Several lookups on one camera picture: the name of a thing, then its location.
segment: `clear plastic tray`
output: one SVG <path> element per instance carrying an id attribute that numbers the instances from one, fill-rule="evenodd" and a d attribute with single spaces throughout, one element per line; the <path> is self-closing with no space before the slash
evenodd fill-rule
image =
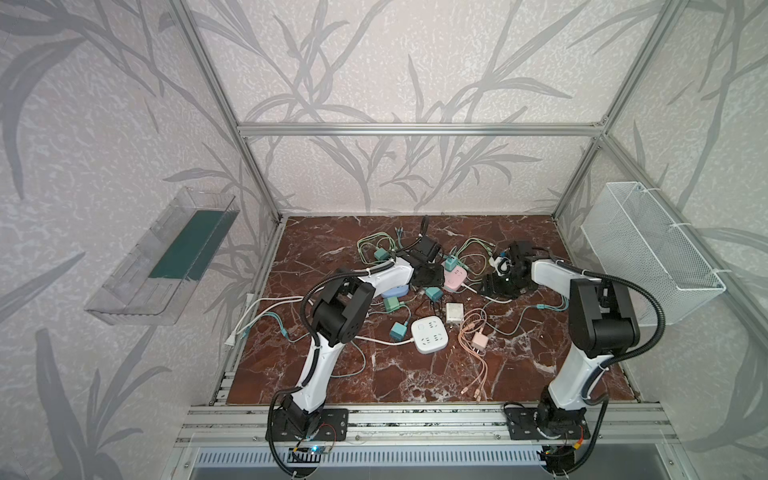
<path id="1" fill-rule="evenodd" d="M 182 188 L 85 310 L 111 325 L 173 325 L 240 208 L 232 194 Z"/>

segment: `pink power strip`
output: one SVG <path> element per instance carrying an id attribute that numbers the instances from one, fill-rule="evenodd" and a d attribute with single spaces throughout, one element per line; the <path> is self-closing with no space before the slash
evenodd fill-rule
<path id="1" fill-rule="evenodd" d="M 443 273 L 445 274 L 445 283 L 443 285 L 447 290 L 455 292 L 467 280 L 467 270 L 464 270 L 459 265 L 455 266 L 452 271 L 445 270 L 445 262 L 443 262 Z"/>

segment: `power strip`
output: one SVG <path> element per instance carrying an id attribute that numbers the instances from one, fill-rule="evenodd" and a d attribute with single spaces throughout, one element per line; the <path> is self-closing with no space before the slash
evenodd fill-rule
<path id="1" fill-rule="evenodd" d="M 438 316 L 426 316 L 411 323 L 411 336 L 420 353 L 432 353 L 448 346 L 448 332 Z"/>

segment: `wall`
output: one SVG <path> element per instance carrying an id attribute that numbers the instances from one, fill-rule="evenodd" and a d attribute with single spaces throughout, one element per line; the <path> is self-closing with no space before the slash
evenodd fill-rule
<path id="1" fill-rule="evenodd" d="M 689 2 L 611 132 L 763 306 L 767 7 Z M 768 353 L 722 299 L 626 367 L 644 399 L 664 404 L 701 478 L 764 478 Z"/>
<path id="2" fill-rule="evenodd" d="M 189 1 L 240 122 L 599 121 L 662 3 Z M 281 208 L 312 214 L 548 214 L 587 143 L 251 141 Z"/>
<path id="3" fill-rule="evenodd" d="M 163 2 L 3 2 L 0 30 L 0 478 L 157 478 L 271 223 Z M 182 186 L 242 209 L 182 317 L 87 314 Z"/>

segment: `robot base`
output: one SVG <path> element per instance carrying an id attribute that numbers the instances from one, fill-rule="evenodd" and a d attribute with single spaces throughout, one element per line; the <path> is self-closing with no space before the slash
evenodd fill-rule
<path id="1" fill-rule="evenodd" d="M 571 421 L 568 424 L 558 423 L 558 432 L 550 435 L 552 432 L 545 433 L 536 425 L 536 408 L 522 409 L 519 407 L 510 407 L 505 409 L 507 418 L 507 429 L 511 440 L 579 440 L 581 429 L 584 429 L 584 439 L 590 438 L 589 426 L 586 422 Z"/>
<path id="2" fill-rule="evenodd" d="M 349 410 L 347 409 L 324 409 L 320 413 L 320 420 L 317 425 L 327 423 L 336 430 L 336 441 L 346 440 L 346 428 L 349 424 Z M 286 410 L 275 410 L 272 421 L 272 428 L 268 430 L 268 435 L 274 436 L 274 442 L 295 442 L 303 437 L 303 433 L 297 429 L 288 419 Z M 320 429 L 319 434 L 315 435 L 313 440 L 325 441 L 333 440 L 333 432 L 327 427 Z"/>

